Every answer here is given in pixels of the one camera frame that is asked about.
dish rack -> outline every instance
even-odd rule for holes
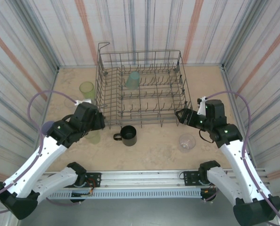
[[[112,126],[176,123],[175,112],[191,108],[189,87],[178,50],[106,52],[98,44],[95,104]],[[125,86],[130,73],[140,74],[138,89]]]

mug handle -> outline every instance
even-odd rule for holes
[[[115,133],[113,135],[114,140],[122,140],[121,134],[120,133]]]

striped wall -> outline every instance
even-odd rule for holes
[[[50,89],[55,68],[34,41],[13,2],[0,0],[0,180],[12,175],[34,151],[37,131],[27,118],[31,97]],[[47,95],[38,97],[31,116],[41,123]]]
[[[251,108],[251,154],[258,167],[268,170],[272,191],[280,195],[280,0],[265,3],[226,67],[231,88],[242,94]],[[236,103],[247,126],[245,105],[240,98]]]
[[[24,0],[61,65],[108,51],[179,49],[185,63],[220,63],[253,0]]]

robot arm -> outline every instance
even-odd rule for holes
[[[276,214],[255,186],[247,171],[243,158],[243,138],[238,128],[227,124],[224,105],[220,100],[198,99],[198,112],[182,109],[176,112],[179,122],[209,133],[210,138],[228,159],[236,175],[238,185],[234,183],[215,162],[202,163],[199,168],[201,180],[204,183],[215,184],[233,205],[233,212],[240,225],[256,225],[273,220]],[[248,166],[255,180],[260,183],[262,192],[269,198],[277,210],[280,210],[280,198],[272,196],[259,178],[252,162],[245,152]]]
[[[35,164],[16,182],[13,181],[27,168],[38,155],[39,148],[24,165],[11,177],[0,182],[0,190],[13,184],[0,194],[0,201],[18,218],[30,215],[36,206],[47,196],[65,186],[82,185],[86,170],[77,163],[70,163],[61,172],[39,180],[52,162],[64,153],[74,142],[78,142],[89,131],[103,129],[104,118],[97,107],[83,102],[74,114],[53,123],[44,138],[42,153]]]

beige tabletop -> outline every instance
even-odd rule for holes
[[[197,110],[196,99],[225,90],[220,70],[217,66],[185,67],[189,91],[194,110]],[[95,68],[60,69],[54,90],[83,99],[79,85],[84,81],[95,81]],[[228,123],[235,123],[228,96],[221,94],[216,97],[225,105]],[[46,121],[57,121],[68,114],[74,113],[75,108],[70,103],[65,106],[65,98],[53,94]],[[49,171],[60,171],[67,164],[77,162],[87,170],[174,170],[197,169],[203,162],[216,160],[223,168],[230,165],[216,147],[203,141],[198,135],[198,129],[175,123],[144,125],[137,129],[137,143],[132,147],[125,146],[120,141],[113,140],[113,135],[120,127],[106,127],[100,130],[101,141],[93,145],[88,139],[82,138],[74,143],[64,154],[58,157],[50,166]],[[196,146],[188,153],[179,150],[179,137],[189,133],[195,137]]]

